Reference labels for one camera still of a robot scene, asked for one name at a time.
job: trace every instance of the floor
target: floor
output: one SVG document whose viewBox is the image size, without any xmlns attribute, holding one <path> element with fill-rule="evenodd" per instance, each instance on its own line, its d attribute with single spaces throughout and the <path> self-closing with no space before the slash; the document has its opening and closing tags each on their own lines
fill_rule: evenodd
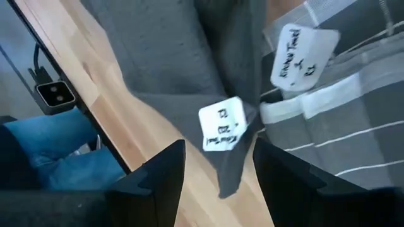
<svg viewBox="0 0 404 227">
<path fill-rule="evenodd" d="M 33 67 L 35 41 L 7 1 L 0 1 L 0 21 L 0 47 L 32 90 L 34 82 L 28 68 Z M 0 54 L 0 116 L 24 119 L 43 115 L 6 56 Z M 54 80 L 57 79 L 56 72 L 42 53 L 39 65 L 44 66 Z"/>
</svg>

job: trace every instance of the person's leg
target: person's leg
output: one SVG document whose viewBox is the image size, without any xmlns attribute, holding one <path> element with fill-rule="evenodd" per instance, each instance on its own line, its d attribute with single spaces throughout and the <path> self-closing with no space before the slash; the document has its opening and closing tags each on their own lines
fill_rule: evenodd
<svg viewBox="0 0 404 227">
<path fill-rule="evenodd" d="M 34 167 L 68 156 L 97 138 L 90 121 L 73 109 L 53 116 L 41 116 L 5 124 L 17 138 Z"/>
<path fill-rule="evenodd" d="M 48 175 L 44 187 L 49 190 L 100 190 L 125 175 L 107 148 L 68 156 L 38 169 Z"/>
</svg>

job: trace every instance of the wooden table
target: wooden table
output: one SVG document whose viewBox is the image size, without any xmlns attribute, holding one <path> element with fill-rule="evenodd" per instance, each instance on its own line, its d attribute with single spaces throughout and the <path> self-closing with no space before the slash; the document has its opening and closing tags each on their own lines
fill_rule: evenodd
<svg viewBox="0 0 404 227">
<path fill-rule="evenodd" d="M 130 170 L 183 136 L 131 95 L 100 25 L 79 0 L 15 0 Z M 217 174 L 186 143 L 186 171 L 176 226 L 273 226 L 251 152 L 238 192 L 218 198 Z"/>
</svg>

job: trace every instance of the towel fabric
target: towel fabric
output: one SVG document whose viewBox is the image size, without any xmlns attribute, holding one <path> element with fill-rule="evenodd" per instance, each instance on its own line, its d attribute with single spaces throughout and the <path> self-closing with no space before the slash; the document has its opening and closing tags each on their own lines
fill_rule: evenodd
<svg viewBox="0 0 404 227">
<path fill-rule="evenodd" d="M 340 55 L 314 90 L 263 103 L 269 140 L 365 189 L 404 187 L 403 37 Z"/>
<path fill-rule="evenodd" d="M 124 81 L 202 151 L 198 111 L 238 96 L 249 129 L 232 151 L 203 152 L 220 197 L 233 194 L 256 130 L 265 2 L 82 0 L 109 36 Z"/>
</svg>

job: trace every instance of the white price tag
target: white price tag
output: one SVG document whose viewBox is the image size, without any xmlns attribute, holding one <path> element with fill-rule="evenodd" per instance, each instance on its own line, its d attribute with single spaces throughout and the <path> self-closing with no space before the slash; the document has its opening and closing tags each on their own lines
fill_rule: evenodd
<svg viewBox="0 0 404 227">
<path fill-rule="evenodd" d="M 283 27 L 273 64 L 271 82 L 286 91 L 312 88 L 320 78 L 338 41 L 336 30 Z"/>
<path fill-rule="evenodd" d="M 247 121 L 239 97 L 199 110 L 204 151 L 232 150 L 247 130 Z"/>
</svg>

